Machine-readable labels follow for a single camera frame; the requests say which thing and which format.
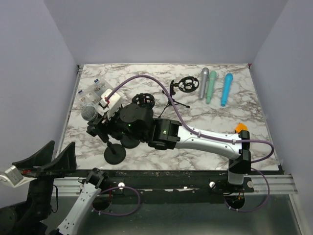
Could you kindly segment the black round-base clip stand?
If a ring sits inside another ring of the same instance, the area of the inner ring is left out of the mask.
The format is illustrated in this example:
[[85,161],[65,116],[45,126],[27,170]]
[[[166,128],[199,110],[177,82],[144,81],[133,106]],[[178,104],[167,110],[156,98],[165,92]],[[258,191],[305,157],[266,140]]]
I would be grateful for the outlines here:
[[123,147],[127,149],[133,149],[137,147],[140,144],[140,141],[135,140],[133,138],[129,138],[127,136],[124,136],[121,140],[120,143],[122,144]]

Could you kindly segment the black round-base mic stand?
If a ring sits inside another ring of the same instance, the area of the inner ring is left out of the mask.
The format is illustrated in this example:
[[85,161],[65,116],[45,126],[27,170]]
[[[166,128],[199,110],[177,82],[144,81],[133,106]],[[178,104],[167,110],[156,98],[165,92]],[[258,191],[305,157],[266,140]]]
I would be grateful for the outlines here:
[[126,150],[121,144],[112,143],[109,140],[109,134],[102,122],[88,122],[87,133],[92,137],[98,136],[102,142],[107,145],[104,151],[104,159],[111,165],[117,165],[124,161],[126,157]]

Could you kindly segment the black microphone silver grille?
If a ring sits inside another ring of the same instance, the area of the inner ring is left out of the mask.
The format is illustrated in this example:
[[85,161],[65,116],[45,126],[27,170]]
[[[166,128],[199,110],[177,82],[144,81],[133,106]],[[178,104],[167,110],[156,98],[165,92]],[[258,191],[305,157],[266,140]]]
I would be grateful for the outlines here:
[[81,108],[81,117],[86,121],[93,121],[98,117],[98,112],[94,106],[86,105]]

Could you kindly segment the black round-base shock mount stand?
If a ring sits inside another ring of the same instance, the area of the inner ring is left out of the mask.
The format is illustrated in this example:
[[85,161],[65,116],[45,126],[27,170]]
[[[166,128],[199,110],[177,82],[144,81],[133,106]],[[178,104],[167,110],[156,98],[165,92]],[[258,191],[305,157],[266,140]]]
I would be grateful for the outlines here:
[[153,107],[155,105],[155,98],[149,93],[140,93],[132,98],[132,103],[139,107],[148,109],[153,114]]

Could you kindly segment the grey microphone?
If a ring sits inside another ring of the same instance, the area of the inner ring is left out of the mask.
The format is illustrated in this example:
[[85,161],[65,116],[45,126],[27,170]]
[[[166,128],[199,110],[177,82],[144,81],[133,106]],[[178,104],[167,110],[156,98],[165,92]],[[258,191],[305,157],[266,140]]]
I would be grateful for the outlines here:
[[203,100],[204,98],[208,76],[209,76],[209,69],[205,67],[202,69],[201,76],[200,76],[199,100]]

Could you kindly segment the teal microphone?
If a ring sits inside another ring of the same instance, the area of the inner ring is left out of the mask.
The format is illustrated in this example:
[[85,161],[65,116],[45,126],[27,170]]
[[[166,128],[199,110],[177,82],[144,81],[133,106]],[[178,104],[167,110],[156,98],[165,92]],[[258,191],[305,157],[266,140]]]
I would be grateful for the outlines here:
[[217,73],[216,71],[212,70],[209,74],[209,77],[208,77],[208,87],[207,87],[207,96],[206,96],[206,103],[209,104],[211,99],[212,99],[212,96],[213,96],[213,92],[214,92],[214,84],[215,84],[215,81],[217,79]]

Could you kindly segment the blue microphone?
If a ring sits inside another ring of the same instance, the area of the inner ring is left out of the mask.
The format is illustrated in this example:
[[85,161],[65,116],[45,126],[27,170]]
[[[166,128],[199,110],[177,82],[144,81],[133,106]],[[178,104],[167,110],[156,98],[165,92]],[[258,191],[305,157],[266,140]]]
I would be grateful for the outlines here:
[[223,87],[223,93],[221,97],[221,106],[224,107],[227,104],[228,95],[231,87],[231,83],[233,80],[233,74],[228,73],[226,74],[224,78],[224,87]]

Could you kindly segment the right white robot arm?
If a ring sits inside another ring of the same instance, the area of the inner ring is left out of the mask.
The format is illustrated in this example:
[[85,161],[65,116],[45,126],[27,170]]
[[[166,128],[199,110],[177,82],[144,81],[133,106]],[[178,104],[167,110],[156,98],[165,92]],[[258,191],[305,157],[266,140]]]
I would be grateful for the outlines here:
[[126,136],[157,150],[192,149],[224,156],[228,158],[225,187],[231,192],[243,186],[244,175],[251,170],[250,133],[245,129],[234,134],[199,130],[176,120],[154,118],[151,108],[137,104],[120,107],[112,117],[100,117],[94,129],[103,142],[109,136]]

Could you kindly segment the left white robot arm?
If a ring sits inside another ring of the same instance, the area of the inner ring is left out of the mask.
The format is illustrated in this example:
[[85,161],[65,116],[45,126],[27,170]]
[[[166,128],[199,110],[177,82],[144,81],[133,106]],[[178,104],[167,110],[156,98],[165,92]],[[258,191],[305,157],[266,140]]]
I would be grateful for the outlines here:
[[[4,185],[17,188],[29,184],[27,199],[0,210],[0,233],[2,235],[44,235],[47,226],[42,222],[53,213],[51,197],[58,192],[54,185],[57,178],[65,178],[77,169],[75,143],[71,142],[55,159],[52,150],[55,142],[50,141],[30,157],[14,162],[0,174]],[[108,180],[98,169],[89,172],[83,189],[62,223],[53,235],[75,235],[79,225],[99,193],[108,189]]]

